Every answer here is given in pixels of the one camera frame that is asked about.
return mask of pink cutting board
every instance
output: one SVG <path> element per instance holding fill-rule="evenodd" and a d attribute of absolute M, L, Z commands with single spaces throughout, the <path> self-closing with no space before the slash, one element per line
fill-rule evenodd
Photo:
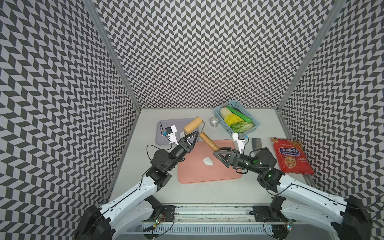
<path fill-rule="evenodd" d="M 232 140 L 217 140 L 214 143 L 219 147 L 235 148 Z M 205 142 L 197 142 L 194 149 L 185 156 L 185 160 L 179 162 L 179 182 L 185 184 L 241 177 L 241 174 L 236 173 L 232 166 L 227 168 L 213 153 L 212 149 Z M 214 164 L 207 166 L 203 162 L 205 157 L 210 157 Z"/>

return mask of gray cutting board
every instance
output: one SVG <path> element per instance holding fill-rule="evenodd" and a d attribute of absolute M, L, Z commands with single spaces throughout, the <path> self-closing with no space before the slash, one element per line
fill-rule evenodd
<path fill-rule="evenodd" d="M 183 128 L 187 126 L 190 122 L 192 122 L 194 118 L 182 118 L 182 119 L 167 119 L 167 120 L 160 120 L 157 123 L 157 131 L 156 131 L 156 144 L 157 145 L 165 145 L 169 144 L 169 140 L 167 139 L 166 136 L 161 136 L 160 133 L 160 124 L 162 124 L 163 129 L 165 131 L 166 127 L 170 127 L 172 125 L 176 126 L 177 132 L 175 133 L 177 141 L 180 140 L 180 133 L 184 132 Z"/>

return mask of green vegetable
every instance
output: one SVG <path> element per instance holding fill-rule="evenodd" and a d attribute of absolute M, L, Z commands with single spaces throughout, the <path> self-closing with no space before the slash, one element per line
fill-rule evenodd
<path fill-rule="evenodd" d="M 228 108 L 220 109 L 220 115 L 224 119 L 224 121 L 228 124 L 228 126 L 231 126 L 234 123 L 243 121 L 243 119 L 233 114 Z"/>
<path fill-rule="evenodd" d="M 237 111 L 237 110 L 231 108 L 230 106 L 227 106 L 227 108 L 228 108 L 231 112 L 233 112 L 235 115 L 239 116 L 241 119 L 243 119 L 244 121 L 246 121 L 247 123 L 252 123 L 252 120 L 251 120 L 249 117 L 247 117 L 247 116 L 245 116 L 244 114 L 242 114 L 241 112 L 239 112 L 239 111 Z"/>
<path fill-rule="evenodd" d="M 230 126 L 230 128 L 235 132 L 235 133 L 239 133 L 239 132 L 245 132 L 251 128 L 253 128 L 254 125 L 252 123 L 248 123 L 248 122 L 238 122 L 236 124 L 232 124 Z"/>

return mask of black and white zigzag pattern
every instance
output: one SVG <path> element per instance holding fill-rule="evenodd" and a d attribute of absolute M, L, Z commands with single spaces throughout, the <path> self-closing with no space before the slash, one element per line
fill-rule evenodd
<path fill-rule="evenodd" d="M 320 189 L 367 205 L 384 192 L 383 12 L 382 0 L 349 1 L 284 109 Z M 377 219 L 372 235 L 383 239 Z"/>
<path fill-rule="evenodd" d="M 94 2 L 141 107 L 251 108 L 277 106 L 334 1 Z"/>
<path fill-rule="evenodd" d="M 70 239 L 136 115 L 80 0 L 0 1 L 0 90 L 0 239 Z"/>

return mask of small metal cup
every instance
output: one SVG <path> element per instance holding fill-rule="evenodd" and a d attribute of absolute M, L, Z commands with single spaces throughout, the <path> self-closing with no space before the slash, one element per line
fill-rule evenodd
<path fill-rule="evenodd" d="M 209 123 L 211 124 L 212 127 L 217 127 L 219 120 L 216 117 L 212 117 L 211 119 L 209 119 Z"/>

